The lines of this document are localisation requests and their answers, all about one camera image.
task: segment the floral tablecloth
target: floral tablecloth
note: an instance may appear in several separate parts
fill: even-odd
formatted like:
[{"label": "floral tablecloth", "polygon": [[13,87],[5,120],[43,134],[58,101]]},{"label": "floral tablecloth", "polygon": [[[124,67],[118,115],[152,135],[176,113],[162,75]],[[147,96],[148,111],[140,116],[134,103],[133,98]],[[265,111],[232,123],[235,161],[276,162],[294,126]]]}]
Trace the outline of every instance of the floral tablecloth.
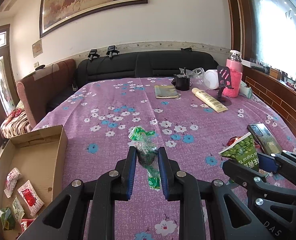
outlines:
[{"label": "floral tablecloth", "polygon": [[[205,181],[228,181],[222,171],[225,159],[218,152],[229,138],[246,134],[248,124],[265,123],[283,149],[296,153],[294,135],[258,98],[232,98],[229,110],[219,114],[191,91],[180,92],[177,99],[156,99],[154,85],[169,85],[171,80],[125,78],[89,83],[47,114],[35,130],[62,124],[68,136],[63,188],[75,179],[87,182],[112,170],[118,160],[126,158],[133,145],[128,134],[138,125],[155,130],[158,146],[166,147],[168,157],[181,170]],[[294,187],[278,174],[271,174],[268,182]],[[243,188],[234,192],[246,202]],[[207,223],[205,207],[203,212]],[[116,240],[178,239],[179,203],[167,202],[162,190],[149,189],[147,171],[138,163],[131,200],[116,202],[115,216]]]}]

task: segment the black sofa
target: black sofa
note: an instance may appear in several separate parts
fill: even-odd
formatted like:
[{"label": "black sofa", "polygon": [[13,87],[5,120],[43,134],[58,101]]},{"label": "black sofa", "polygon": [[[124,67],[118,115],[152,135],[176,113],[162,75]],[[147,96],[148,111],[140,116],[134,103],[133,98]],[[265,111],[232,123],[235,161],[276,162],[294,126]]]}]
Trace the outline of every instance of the black sofa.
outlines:
[{"label": "black sofa", "polygon": [[218,63],[206,53],[189,50],[132,52],[109,57],[85,59],[78,65],[75,81],[78,89],[89,82],[105,79],[171,77],[186,67],[217,69]]}]

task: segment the white wall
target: white wall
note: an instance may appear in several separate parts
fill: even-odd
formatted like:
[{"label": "white wall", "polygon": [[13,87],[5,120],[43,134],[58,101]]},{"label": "white wall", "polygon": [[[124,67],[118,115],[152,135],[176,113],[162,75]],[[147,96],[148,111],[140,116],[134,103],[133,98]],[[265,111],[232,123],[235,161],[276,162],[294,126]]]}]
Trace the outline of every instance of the white wall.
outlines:
[{"label": "white wall", "polygon": [[227,0],[148,0],[73,21],[42,38],[43,53],[32,56],[39,39],[40,0],[18,0],[11,24],[11,61],[15,79],[33,63],[51,64],[90,49],[141,41],[187,41],[231,46]]}]

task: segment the brown sofa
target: brown sofa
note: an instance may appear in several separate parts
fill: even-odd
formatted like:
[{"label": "brown sofa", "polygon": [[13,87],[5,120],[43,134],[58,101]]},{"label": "brown sofa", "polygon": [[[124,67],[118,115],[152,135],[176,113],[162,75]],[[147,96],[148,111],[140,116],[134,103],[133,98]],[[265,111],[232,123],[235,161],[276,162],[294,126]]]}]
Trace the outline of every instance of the brown sofa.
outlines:
[{"label": "brown sofa", "polygon": [[32,128],[46,116],[51,100],[67,89],[72,91],[75,70],[75,60],[68,59],[37,70],[18,82],[17,92]]}]

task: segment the pink thermos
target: pink thermos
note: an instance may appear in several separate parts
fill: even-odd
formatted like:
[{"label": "pink thermos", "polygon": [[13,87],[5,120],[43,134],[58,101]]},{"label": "pink thermos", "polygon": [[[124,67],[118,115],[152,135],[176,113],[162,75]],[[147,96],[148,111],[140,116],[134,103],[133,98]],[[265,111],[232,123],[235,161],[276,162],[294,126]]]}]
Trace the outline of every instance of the pink thermos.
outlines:
[{"label": "pink thermos", "polygon": [[239,94],[239,88],[242,78],[241,53],[237,50],[231,50],[227,59],[226,66],[230,69],[231,83],[233,89],[225,88],[223,94],[227,97],[236,98]]}]

